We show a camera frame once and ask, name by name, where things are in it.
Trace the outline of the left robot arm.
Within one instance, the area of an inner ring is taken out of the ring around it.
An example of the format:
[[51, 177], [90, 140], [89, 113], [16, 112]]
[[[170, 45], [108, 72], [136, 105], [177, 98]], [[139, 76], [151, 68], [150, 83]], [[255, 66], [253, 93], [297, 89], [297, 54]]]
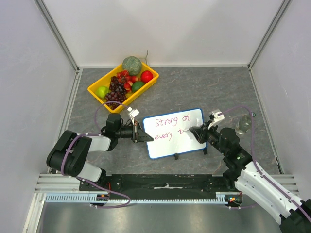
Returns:
[[123, 123], [120, 114], [109, 114], [106, 125], [101, 133], [75, 133], [70, 130], [63, 132], [49, 153], [46, 164], [49, 168], [60, 171], [62, 175], [89, 180], [96, 191], [105, 189], [107, 180], [105, 170], [86, 161], [90, 152], [112, 151], [119, 139], [129, 138], [134, 143], [152, 142], [148, 135], [133, 118]]

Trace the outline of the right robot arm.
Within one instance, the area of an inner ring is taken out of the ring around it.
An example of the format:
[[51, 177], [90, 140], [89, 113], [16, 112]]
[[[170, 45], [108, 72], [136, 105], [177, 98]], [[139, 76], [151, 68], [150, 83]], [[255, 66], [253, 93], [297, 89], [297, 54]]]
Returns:
[[311, 201], [302, 200], [270, 176], [255, 159], [240, 146], [240, 139], [232, 128], [217, 130], [211, 121], [189, 131], [199, 143], [208, 142], [224, 156], [227, 170], [223, 173], [223, 187], [237, 189], [262, 207], [279, 224], [283, 233], [311, 231]]

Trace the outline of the blue framed whiteboard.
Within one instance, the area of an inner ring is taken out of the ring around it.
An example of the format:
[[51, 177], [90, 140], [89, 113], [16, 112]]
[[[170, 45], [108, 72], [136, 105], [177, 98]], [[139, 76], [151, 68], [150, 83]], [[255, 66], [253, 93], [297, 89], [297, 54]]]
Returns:
[[154, 140], [147, 142], [150, 159], [160, 159], [175, 154], [189, 153], [207, 148], [206, 142], [200, 144], [191, 132], [184, 132], [193, 126], [204, 123], [201, 108], [187, 109], [143, 119], [143, 129]]

